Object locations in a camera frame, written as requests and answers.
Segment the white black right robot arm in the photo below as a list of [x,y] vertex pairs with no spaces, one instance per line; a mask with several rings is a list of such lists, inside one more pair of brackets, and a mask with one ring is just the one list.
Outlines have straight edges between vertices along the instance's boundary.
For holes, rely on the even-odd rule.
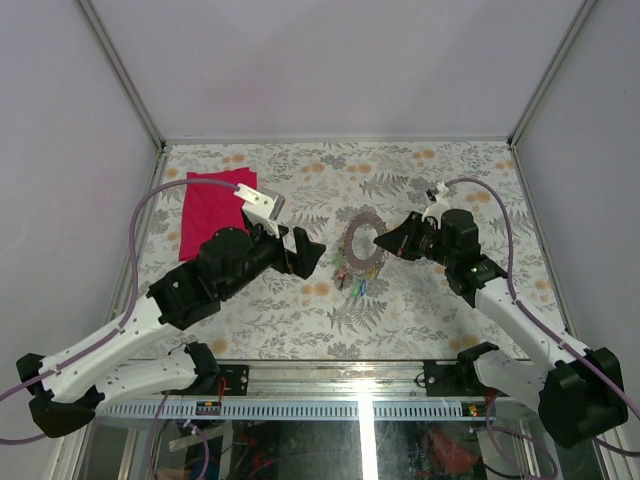
[[375,244],[404,260],[427,259],[445,269],[449,287],[493,320],[530,362],[485,345],[461,355],[458,387],[467,394],[498,390],[537,413],[546,431],[571,448],[624,424],[620,363],[607,348],[593,350],[566,330],[548,326],[521,301],[508,273],[482,253],[473,215],[451,209],[440,218],[413,212]]

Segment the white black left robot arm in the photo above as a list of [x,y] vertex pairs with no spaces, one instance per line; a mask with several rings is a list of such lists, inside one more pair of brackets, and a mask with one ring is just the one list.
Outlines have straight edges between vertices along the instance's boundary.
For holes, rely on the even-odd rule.
[[56,355],[29,353],[16,367],[32,398],[29,411],[48,438],[89,424],[106,408],[160,392],[216,393],[220,367],[211,349],[191,342],[164,358],[133,361],[148,345],[218,313],[267,269],[307,279],[325,253],[307,232],[293,229],[295,250],[281,237],[224,228],[193,260],[170,270],[123,315]]

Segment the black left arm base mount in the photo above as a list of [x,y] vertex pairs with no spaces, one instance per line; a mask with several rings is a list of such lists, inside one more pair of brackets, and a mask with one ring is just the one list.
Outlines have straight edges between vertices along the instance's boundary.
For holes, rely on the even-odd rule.
[[213,377],[204,380],[196,388],[197,395],[246,396],[249,386],[250,367],[246,364],[226,364]]

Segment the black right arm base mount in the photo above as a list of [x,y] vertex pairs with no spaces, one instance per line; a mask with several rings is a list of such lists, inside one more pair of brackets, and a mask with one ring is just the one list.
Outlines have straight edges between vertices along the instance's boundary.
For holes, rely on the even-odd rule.
[[461,361],[424,360],[423,375],[429,397],[479,397],[486,392],[473,367]]

